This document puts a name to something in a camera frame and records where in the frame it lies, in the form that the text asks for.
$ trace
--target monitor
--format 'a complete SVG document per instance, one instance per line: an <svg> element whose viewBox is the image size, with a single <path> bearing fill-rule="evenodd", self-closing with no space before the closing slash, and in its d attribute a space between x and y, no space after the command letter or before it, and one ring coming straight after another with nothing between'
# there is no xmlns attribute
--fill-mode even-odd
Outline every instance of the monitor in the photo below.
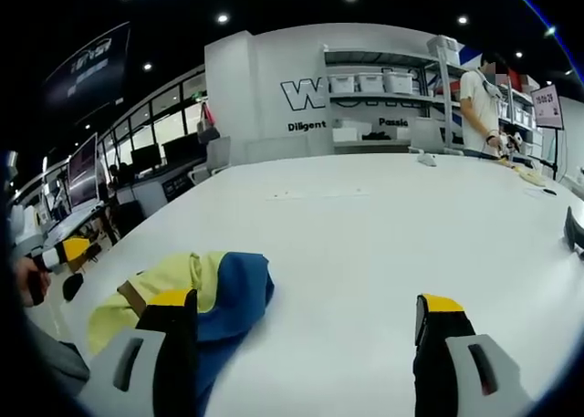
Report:
<svg viewBox="0 0 584 417"><path fill-rule="evenodd" d="M162 164L161 152L157 144L145 146L131 152L131 162L136 173Z"/></svg>
<svg viewBox="0 0 584 417"><path fill-rule="evenodd" d="M98 135L93 134L69 159L69 198L72 208L98 198L97 148Z"/></svg>
<svg viewBox="0 0 584 417"><path fill-rule="evenodd" d="M199 142L199 136L196 132L173 141L167 141L163 146L168 164L202 159L207 156L207 148Z"/></svg>

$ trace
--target folded fabric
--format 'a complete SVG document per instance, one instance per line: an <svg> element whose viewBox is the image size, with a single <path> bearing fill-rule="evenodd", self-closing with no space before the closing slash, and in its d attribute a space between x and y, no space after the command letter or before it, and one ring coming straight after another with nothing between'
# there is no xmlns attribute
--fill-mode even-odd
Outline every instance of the folded fabric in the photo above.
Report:
<svg viewBox="0 0 584 417"><path fill-rule="evenodd" d="M173 255L129 279L148 303L161 293L197 290L198 370L196 406L203 415L214 380L253 325L264 316L274 292L262 255L213 252ZM98 353L138 316L121 294L109 297L89 319L89 349Z"/></svg>

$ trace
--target banner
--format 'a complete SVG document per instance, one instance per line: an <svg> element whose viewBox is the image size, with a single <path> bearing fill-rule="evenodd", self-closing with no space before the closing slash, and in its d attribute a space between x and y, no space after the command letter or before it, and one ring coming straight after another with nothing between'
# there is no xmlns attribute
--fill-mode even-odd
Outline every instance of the banner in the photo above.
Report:
<svg viewBox="0 0 584 417"><path fill-rule="evenodd" d="M121 97L130 24L117 26L59 66L43 87L44 117L72 126Z"/></svg>

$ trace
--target hand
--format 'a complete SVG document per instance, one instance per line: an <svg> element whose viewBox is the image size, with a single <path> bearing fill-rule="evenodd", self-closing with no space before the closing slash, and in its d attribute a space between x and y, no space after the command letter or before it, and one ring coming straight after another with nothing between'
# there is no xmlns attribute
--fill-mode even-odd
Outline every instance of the hand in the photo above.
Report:
<svg viewBox="0 0 584 417"><path fill-rule="evenodd" d="M30 295L30 290L28 289L28 274L29 273L39 273L40 274L40 288L43 296L47 294L48 286L51 284L51 278L48 276L47 271L42 271L37 268L33 259L29 257L21 257L16 262L16 286L18 287L18 292L20 292L20 297L22 298L23 304L30 308L34 306L33 298Z"/></svg>
<svg viewBox="0 0 584 417"><path fill-rule="evenodd" d="M486 143L491 148L495 148L496 150L500 150L503 146L503 142L501 142L501 138L499 136L493 136L489 138L488 142Z"/></svg>

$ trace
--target shirt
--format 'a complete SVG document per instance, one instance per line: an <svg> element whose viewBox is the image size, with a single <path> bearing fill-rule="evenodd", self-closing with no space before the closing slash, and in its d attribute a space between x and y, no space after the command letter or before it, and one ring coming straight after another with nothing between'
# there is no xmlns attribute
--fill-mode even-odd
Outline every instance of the shirt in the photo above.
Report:
<svg viewBox="0 0 584 417"><path fill-rule="evenodd" d="M483 80L474 70L466 72L460 80L460 99L469 98L473 102L474 113L485 128L489 131L499 131L496 98L488 94L483 87ZM465 117L463 117L463 139L467 150L498 156L498 151L486 144L485 137L475 130Z"/></svg>

